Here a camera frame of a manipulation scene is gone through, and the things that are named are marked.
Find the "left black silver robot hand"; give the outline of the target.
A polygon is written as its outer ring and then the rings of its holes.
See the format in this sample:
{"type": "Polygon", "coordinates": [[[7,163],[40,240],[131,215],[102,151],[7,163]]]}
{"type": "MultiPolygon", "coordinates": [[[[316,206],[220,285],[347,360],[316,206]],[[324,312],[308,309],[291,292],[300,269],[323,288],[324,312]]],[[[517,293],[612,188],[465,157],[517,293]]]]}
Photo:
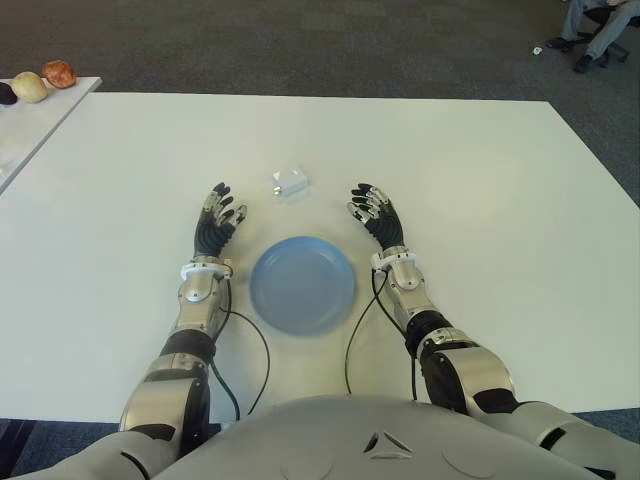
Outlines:
{"type": "Polygon", "coordinates": [[[194,233],[194,256],[219,257],[238,225],[247,216],[247,206],[231,207],[231,187],[217,184],[207,195],[194,233]]]}

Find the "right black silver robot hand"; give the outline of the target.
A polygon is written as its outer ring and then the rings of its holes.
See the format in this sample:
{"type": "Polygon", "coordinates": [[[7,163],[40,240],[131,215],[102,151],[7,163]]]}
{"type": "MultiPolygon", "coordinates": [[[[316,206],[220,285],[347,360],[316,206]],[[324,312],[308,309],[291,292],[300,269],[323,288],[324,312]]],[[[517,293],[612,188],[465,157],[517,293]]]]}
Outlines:
{"type": "Polygon", "coordinates": [[[348,210],[383,250],[405,246],[401,220],[383,190],[368,183],[358,183],[351,194],[348,210]]]}

